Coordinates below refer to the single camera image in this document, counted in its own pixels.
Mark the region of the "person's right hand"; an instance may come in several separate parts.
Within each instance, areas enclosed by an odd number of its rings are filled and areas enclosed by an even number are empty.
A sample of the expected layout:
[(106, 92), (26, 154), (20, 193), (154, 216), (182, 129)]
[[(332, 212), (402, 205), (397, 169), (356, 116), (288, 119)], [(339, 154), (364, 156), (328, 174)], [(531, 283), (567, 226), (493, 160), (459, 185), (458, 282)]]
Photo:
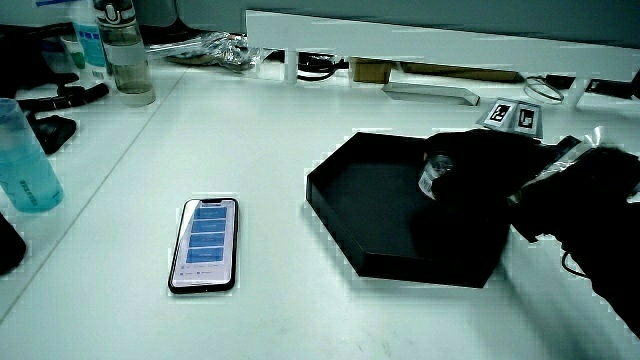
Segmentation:
[(544, 144), (541, 107), (523, 101), (500, 98), (476, 123), (425, 140), (418, 187), (427, 197), (450, 204), (508, 198), (580, 143), (566, 136)]

